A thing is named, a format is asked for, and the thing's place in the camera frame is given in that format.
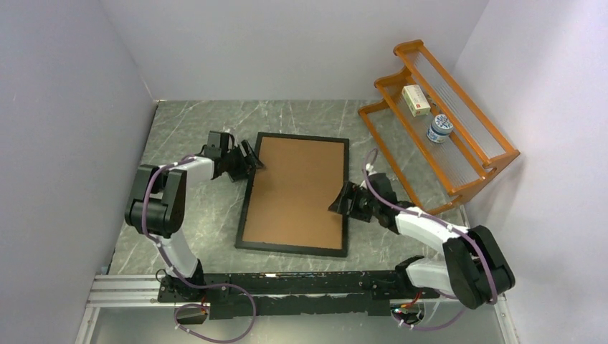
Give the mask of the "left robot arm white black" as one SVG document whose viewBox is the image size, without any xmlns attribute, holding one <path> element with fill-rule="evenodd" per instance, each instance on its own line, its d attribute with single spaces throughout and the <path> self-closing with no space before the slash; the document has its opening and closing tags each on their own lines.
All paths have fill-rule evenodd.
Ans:
<svg viewBox="0 0 608 344">
<path fill-rule="evenodd" d="M 247 140 L 211 131 L 198 153 L 163 165 L 138 167 L 125 222 L 153 243 L 166 274 L 178 280 L 176 290 L 185 300 L 198 300 L 206 284 L 202 263 L 181 230 L 188 192 L 224 174 L 233 182 L 245 180 L 264 166 Z"/>
</svg>

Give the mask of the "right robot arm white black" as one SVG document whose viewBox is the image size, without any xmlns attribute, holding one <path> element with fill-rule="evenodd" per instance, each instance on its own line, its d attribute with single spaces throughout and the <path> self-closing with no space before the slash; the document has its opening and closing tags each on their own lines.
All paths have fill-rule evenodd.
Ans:
<svg viewBox="0 0 608 344">
<path fill-rule="evenodd" d="M 441 261 L 411 257 L 395 267 L 394 288 L 402 297 L 420 289 L 446 293 L 474 310 L 494 304 L 512 289 L 515 275 L 489 228 L 460 226 L 396 197 L 385 173 L 366 173 L 363 183 L 343 184 L 328 210 L 415 239 L 441 254 Z"/>
</svg>

